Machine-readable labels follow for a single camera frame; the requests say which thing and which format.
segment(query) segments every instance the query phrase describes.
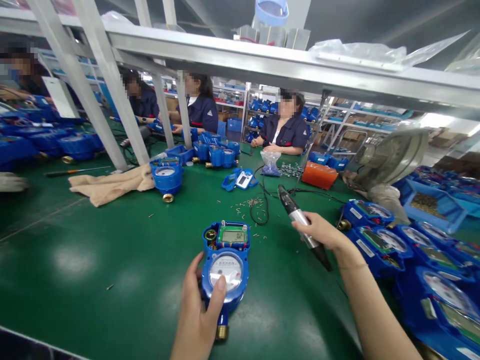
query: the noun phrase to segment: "overhead shelf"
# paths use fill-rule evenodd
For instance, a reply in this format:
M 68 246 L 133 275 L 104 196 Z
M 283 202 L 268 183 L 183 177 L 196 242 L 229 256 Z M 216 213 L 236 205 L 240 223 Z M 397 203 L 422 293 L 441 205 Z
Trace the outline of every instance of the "overhead shelf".
M 0 31 L 39 36 L 31 11 L 0 9 Z M 81 28 L 78 18 L 60 15 L 64 26 Z M 480 119 L 480 82 L 444 71 L 410 68 L 387 72 L 336 61 L 311 53 L 125 23 L 104 21 L 118 50 L 165 59 L 169 68 L 188 70 L 298 89 L 403 109 Z

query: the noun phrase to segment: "worker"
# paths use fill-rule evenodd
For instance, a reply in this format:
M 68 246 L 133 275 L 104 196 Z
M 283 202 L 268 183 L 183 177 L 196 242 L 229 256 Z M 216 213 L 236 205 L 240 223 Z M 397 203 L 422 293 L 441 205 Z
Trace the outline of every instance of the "worker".
M 280 89 L 279 115 L 265 117 L 264 125 L 251 147 L 264 147 L 264 151 L 288 155 L 301 155 L 309 140 L 309 127 L 300 118 L 305 105 L 298 92 Z
M 208 131 L 216 134 L 219 128 L 219 113 L 214 99 L 212 79 L 199 73 L 185 74 L 186 104 L 188 120 L 192 128 L 198 128 L 198 133 Z M 180 117 L 180 106 L 176 111 L 169 111 L 170 119 L 175 127 L 174 134 L 181 134 L 183 126 Z
M 313 212 L 304 214 L 311 225 L 295 221 L 292 225 L 333 251 L 348 293 L 365 359 L 422 360 L 390 310 L 357 247 L 320 215 Z M 203 252 L 193 259 L 183 282 L 180 315 L 170 360 L 208 359 L 214 344 L 217 321 L 227 292 L 226 280 L 223 275 L 220 276 L 205 311 L 196 275 L 202 257 Z
M 155 91 L 135 70 L 121 69 L 120 76 L 137 120 L 144 124 L 153 123 L 160 112 Z
M 0 85 L 0 98 L 4 100 L 34 100 L 32 95 L 43 96 L 50 103 L 53 100 L 47 86 L 42 77 L 50 77 L 48 70 L 38 61 L 36 55 L 29 52 L 25 47 L 9 46 L 4 52 L 0 53 L 0 59 L 10 65 L 14 70 L 18 71 L 19 87 L 14 89 L 4 85 Z M 66 84 L 68 92 L 73 103 L 78 108 L 82 108 L 82 104 L 69 84 Z

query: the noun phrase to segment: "meter glass cover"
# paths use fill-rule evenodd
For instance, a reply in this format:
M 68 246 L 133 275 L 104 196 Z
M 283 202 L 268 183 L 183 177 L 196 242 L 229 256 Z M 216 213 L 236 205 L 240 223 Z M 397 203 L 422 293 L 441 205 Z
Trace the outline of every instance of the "meter glass cover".
M 417 244 L 420 244 L 423 246 L 435 247 L 435 245 L 430 241 L 430 239 L 425 235 L 423 235 L 420 231 L 417 231 L 412 227 L 402 227 L 401 229 L 405 235 L 407 235 L 410 239 L 412 239 Z
M 387 209 L 377 205 L 377 204 L 370 204 L 370 209 L 378 215 L 380 215 L 382 218 L 390 218 L 392 215 L 388 212 Z
M 446 232 L 440 230 L 439 228 L 433 225 L 430 225 L 428 222 L 420 221 L 419 225 L 423 230 L 425 230 L 427 233 L 429 233 L 435 238 L 439 238 L 440 240 L 443 240 L 443 241 L 447 241 L 451 239 L 451 237 Z
M 220 276 L 225 276 L 226 291 L 236 289 L 242 282 L 242 264 L 232 255 L 218 256 L 209 271 L 210 284 L 214 287 Z
M 243 231 L 228 231 L 222 233 L 221 241 L 225 243 L 246 243 L 247 239 Z
M 175 169 L 171 167 L 157 167 L 155 175 L 157 176 L 169 176 L 175 173 Z
M 421 249 L 431 260 L 439 263 L 444 267 L 458 270 L 457 266 L 447 256 L 445 256 L 443 252 L 431 247 L 421 247 Z
M 444 302 L 441 302 L 440 306 L 450 325 L 460 330 L 463 336 L 480 345 L 480 324 L 478 322 Z
M 380 229 L 377 231 L 377 234 L 392 248 L 397 250 L 398 252 L 405 253 L 408 250 L 407 245 L 404 241 L 395 235 L 393 232 L 390 232 L 385 229 Z

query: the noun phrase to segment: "beige cloth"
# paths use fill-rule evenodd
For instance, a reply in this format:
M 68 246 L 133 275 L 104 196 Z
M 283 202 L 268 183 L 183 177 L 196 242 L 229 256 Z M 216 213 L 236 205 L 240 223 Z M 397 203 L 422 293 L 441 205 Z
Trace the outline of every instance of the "beige cloth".
M 150 164 L 136 167 L 121 174 L 109 176 L 79 175 L 68 179 L 73 193 L 81 193 L 90 198 L 95 206 L 107 204 L 131 190 L 145 191 L 155 187 Z

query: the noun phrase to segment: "clear plastic bag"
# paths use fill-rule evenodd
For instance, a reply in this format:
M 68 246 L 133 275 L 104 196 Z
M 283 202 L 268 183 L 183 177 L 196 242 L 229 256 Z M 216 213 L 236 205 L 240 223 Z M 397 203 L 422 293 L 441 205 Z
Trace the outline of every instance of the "clear plastic bag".
M 277 160 L 282 155 L 281 152 L 260 151 L 261 158 L 265 166 L 261 169 L 262 175 L 273 176 L 279 178 L 282 176 L 277 167 Z
M 424 46 L 408 55 L 405 46 L 392 49 L 380 43 L 353 42 L 343 44 L 340 39 L 317 42 L 308 51 L 321 59 L 389 71 L 403 71 L 434 57 L 467 32 Z

